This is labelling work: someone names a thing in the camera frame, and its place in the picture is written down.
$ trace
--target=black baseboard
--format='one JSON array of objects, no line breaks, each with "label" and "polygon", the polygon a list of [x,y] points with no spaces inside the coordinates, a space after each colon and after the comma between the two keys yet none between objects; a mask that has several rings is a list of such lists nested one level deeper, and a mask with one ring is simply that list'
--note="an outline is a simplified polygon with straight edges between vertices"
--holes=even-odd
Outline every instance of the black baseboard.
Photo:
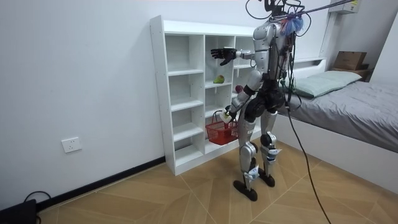
[{"label": "black baseboard", "polygon": [[95,189],[104,187],[104,186],[106,186],[108,184],[112,184],[113,182],[116,182],[118,180],[124,179],[126,177],[129,177],[131,175],[134,175],[136,173],[139,173],[141,171],[144,171],[144,170],[146,170],[148,168],[151,168],[151,167],[154,167],[156,165],[159,165],[159,164],[161,164],[161,163],[163,163],[165,161],[166,161],[165,157],[160,157],[158,159],[146,162],[145,164],[141,164],[139,166],[133,167],[133,168],[128,169],[128,170],[125,170],[123,172],[120,172],[118,174],[112,175],[112,176],[107,177],[105,179],[96,181],[96,182],[88,184],[86,186],[79,187],[78,189],[71,190],[71,191],[69,191],[67,193],[64,193],[64,194],[55,196],[53,198],[50,198],[48,200],[39,202],[37,204],[37,207],[36,207],[37,212],[42,211],[42,210],[44,210],[46,208],[49,208],[49,207],[51,207],[53,205],[56,205],[58,203],[64,202],[66,200],[70,200],[70,199],[72,199],[74,197],[77,197],[79,195],[83,195],[85,193],[91,192],[91,191],[93,191]]}]

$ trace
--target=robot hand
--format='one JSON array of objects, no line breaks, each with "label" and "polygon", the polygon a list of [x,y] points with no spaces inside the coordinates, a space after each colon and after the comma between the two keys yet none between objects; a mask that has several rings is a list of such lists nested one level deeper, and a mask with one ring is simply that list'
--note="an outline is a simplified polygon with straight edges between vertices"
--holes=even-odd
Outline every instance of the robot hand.
[{"label": "robot hand", "polygon": [[229,122],[236,119],[236,113],[232,113],[230,111],[231,106],[227,106],[223,109],[223,112],[220,114],[220,118],[224,121],[224,123],[228,124]]},{"label": "robot hand", "polygon": [[220,63],[221,66],[226,65],[230,61],[236,59],[236,49],[225,47],[223,49],[212,49],[211,56],[215,59],[225,59]]}]

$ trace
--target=gray bed sheet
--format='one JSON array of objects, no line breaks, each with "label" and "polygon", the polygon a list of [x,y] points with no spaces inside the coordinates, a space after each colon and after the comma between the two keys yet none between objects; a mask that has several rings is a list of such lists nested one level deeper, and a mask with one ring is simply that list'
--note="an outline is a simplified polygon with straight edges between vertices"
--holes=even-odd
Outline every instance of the gray bed sheet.
[{"label": "gray bed sheet", "polygon": [[[291,108],[300,104],[292,97]],[[302,98],[292,117],[398,152],[398,87],[355,82],[315,99]]]}]

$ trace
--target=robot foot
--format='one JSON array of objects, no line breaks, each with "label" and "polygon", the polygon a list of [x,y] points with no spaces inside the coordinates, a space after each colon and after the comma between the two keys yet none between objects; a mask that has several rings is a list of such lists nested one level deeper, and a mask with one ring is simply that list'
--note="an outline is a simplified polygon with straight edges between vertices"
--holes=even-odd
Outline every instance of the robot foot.
[{"label": "robot foot", "polygon": [[269,186],[275,187],[275,179],[270,175],[269,177],[266,176],[266,173],[259,168],[259,177]]},{"label": "robot foot", "polygon": [[250,199],[253,202],[257,201],[257,192],[254,189],[248,190],[246,188],[246,184],[238,180],[235,180],[233,185],[236,188],[236,190],[244,194],[248,199]]}]

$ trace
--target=robot leg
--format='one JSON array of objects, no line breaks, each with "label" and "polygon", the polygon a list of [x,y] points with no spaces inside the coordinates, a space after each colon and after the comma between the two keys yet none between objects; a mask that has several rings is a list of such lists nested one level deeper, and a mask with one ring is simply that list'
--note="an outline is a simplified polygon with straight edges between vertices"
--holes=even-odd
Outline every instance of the robot leg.
[{"label": "robot leg", "polygon": [[276,156],[281,151],[275,148],[276,137],[271,133],[274,127],[277,111],[265,111],[261,116],[261,156],[264,161],[264,170],[259,169],[260,178],[270,187],[275,187],[272,177],[272,166],[276,162]]},{"label": "robot leg", "polygon": [[246,105],[242,108],[238,121],[239,136],[239,161],[241,171],[243,173],[243,183],[235,180],[233,185],[247,198],[255,202],[257,200],[257,192],[252,189],[251,182],[259,177],[259,166],[256,162],[257,146],[250,142],[256,123],[250,123],[244,119]]}]

